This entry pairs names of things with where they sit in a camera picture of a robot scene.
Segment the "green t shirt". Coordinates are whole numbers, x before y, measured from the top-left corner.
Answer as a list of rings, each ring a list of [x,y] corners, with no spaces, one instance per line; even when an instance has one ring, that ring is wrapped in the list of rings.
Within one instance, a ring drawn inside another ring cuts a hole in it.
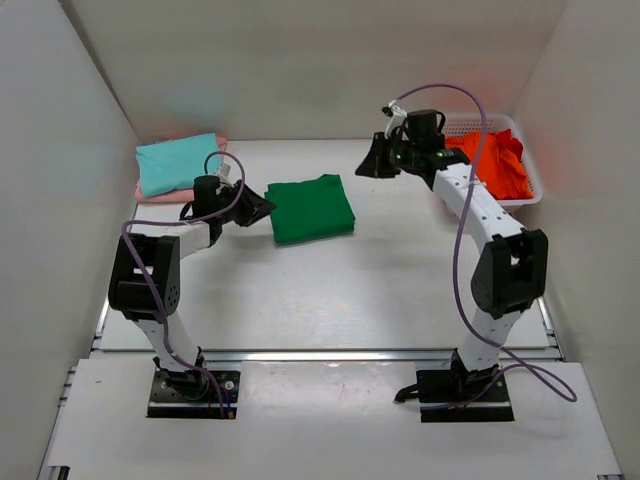
[[[355,230],[356,217],[337,174],[271,183],[264,197],[276,206],[270,219],[278,246],[350,235]]]

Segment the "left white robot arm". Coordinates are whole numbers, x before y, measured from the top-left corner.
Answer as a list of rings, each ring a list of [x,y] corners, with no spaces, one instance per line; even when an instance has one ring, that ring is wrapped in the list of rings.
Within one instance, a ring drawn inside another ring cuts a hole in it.
[[[145,334],[163,381],[187,401],[220,395],[221,388],[177,313],[181,261],[215,245],[226,224],[247,228],[276,209],[242,180],[231,184],[218,175],[196,178],[193,192],[177,222],[155,224],[166,227],[166,234],[150,236],[124,228],[108,289],[110,307]]]

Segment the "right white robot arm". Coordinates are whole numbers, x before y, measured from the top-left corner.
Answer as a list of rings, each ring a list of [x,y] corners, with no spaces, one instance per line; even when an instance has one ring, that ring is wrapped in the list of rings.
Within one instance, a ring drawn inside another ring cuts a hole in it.
[[[461,408],[493,386],[511,329],[544,293],[548,239],[503,209],[461,149],[446,147],[443,113],[407,113],[398,106],[386,106],[383,113],[389,122],[374,134],[356,175],[386,179],[405,172],[419,177],[458,217],[459,233],[469,233],[479,252],[470,280],[475,312],[466,323],[468,336],[439,379],[405,388],[395,400],[435,394],[437,408]]]

